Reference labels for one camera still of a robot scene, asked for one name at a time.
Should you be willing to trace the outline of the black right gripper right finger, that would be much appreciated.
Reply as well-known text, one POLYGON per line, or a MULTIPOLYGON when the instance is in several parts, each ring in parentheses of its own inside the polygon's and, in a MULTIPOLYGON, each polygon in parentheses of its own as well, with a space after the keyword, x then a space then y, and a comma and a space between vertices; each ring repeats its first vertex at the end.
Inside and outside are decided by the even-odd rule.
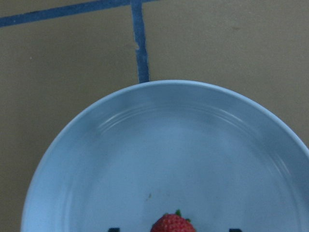
POLYGON ((229 232, 241 232, 241 229, 239 229, 239 228, 230 228, 229 232))

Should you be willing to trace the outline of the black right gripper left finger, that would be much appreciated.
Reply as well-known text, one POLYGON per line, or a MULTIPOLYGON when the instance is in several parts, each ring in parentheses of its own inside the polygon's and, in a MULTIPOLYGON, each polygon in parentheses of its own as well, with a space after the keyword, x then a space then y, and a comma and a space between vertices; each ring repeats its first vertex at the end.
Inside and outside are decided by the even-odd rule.
POLYGON ((108 232, 119 232, 119 228, 109 228, 108 232))

